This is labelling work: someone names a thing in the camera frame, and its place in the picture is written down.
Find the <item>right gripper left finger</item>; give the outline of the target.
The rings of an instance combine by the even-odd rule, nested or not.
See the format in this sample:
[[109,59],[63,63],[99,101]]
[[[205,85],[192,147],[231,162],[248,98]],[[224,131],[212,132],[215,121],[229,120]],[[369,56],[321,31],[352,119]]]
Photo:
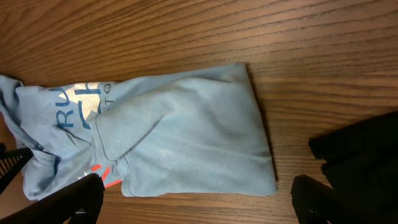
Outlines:
[[90,174],[1,219],[1,224],[96,224],[103,199],[102,178],[98,174]]

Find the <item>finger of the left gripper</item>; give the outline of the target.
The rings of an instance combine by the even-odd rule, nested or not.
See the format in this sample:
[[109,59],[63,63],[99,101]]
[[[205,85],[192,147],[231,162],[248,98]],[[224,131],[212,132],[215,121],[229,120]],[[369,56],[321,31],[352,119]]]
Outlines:
[[32,151],[27,147],[7,150],[6,145],[1,143],[0,194],[4,192],[13,178],[21,171],[32,156]]

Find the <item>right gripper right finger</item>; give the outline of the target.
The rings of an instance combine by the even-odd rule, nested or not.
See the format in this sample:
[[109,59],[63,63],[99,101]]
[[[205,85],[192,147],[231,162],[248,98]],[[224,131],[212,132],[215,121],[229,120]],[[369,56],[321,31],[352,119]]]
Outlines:
[[307,176],[294,178],[292,205],[300,224],[366,224],[373,214]]

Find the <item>light blue printed t-shirt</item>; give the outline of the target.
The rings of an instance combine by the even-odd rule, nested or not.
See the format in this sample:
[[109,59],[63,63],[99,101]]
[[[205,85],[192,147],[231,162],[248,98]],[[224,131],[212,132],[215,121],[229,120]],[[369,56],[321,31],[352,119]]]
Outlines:
[[52,88],[2,76],[1,113],[33,153],[22,170],[30,200],[92,173],[126,197],[277,192],[242,63]]

